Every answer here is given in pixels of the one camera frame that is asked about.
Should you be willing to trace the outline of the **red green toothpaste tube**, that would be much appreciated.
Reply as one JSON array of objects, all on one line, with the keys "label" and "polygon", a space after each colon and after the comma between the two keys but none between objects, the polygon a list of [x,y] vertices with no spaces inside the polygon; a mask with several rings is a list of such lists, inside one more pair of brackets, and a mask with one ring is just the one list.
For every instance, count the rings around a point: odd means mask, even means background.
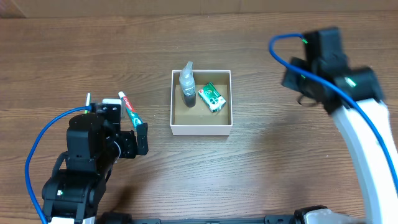
[{"label": "red green toothpaste tube", "polygon": [[119,95],[120,99],[124,102],[126,112],[129,115],[134,128],[136,129],[140,124],[143,124],[144,122],[139,117],[139,115],[136,113],[132,103],[129,101],[128,97],[124,94],[124,92],[120,91],[118,93],[118,95]]}]

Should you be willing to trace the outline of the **green white toothbrush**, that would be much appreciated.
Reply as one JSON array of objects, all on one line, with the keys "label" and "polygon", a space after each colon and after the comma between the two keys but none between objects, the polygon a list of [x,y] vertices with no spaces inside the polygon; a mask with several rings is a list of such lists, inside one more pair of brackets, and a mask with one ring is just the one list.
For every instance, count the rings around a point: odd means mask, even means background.
[{"label": "green white toothbrush", "polygon": [[85,106],[90,106],[90,102],[91,102],[91,93],[87,93]]}]

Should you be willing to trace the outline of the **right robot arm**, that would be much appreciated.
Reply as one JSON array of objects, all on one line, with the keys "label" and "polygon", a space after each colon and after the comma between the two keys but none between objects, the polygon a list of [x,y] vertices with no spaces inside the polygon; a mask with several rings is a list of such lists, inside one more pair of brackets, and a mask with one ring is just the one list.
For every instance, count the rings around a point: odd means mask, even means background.
[{"label": "right robot arm", "polygon": [[366,217],[362,220],[323,206],[295,211],[297,223],[397,223],[397,149],[390,116],[376,74],[370,67],[350,68],[337,27],[296,35],[305,58],[286,62],[274,44],[294,34],[273,37],[270,54],[286,68],[282,86],[322,104],[349,150]]}]

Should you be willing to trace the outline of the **clear bottle dark liquid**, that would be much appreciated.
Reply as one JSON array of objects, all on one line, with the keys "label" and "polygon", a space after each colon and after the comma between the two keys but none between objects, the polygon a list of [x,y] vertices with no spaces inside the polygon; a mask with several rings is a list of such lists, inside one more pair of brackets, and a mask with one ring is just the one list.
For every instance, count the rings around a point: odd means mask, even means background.
[{"label": "clear bottle dark liquid", "polygon": [[188,61],[179,76],[183,101],[187,107],[192,108],[196,104],[196,84],[193,77],[193,62]]}]

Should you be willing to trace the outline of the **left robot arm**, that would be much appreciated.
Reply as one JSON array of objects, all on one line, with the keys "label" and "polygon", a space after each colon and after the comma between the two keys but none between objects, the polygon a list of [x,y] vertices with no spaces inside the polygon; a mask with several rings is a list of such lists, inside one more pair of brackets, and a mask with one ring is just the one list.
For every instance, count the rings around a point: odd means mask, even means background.
[{"label": "left robot arm", "polygon": [[97,215],[114,163],[148,152],[147,123],[122,131],[120,119],[79,114],[69,121],[67,151],[61,153],[42,189],[45,221],[84,223]]}]

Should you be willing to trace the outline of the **green soap box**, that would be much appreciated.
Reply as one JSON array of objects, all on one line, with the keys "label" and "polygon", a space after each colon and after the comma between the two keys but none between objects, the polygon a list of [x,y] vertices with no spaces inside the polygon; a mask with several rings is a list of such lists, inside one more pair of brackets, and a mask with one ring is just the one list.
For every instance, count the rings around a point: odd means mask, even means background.
[{"label": "green soap box", "polygon": [[199,89],[198,94],[212,113],[222,110],[226,104],[226,100],[221,96],[212,82]]}]

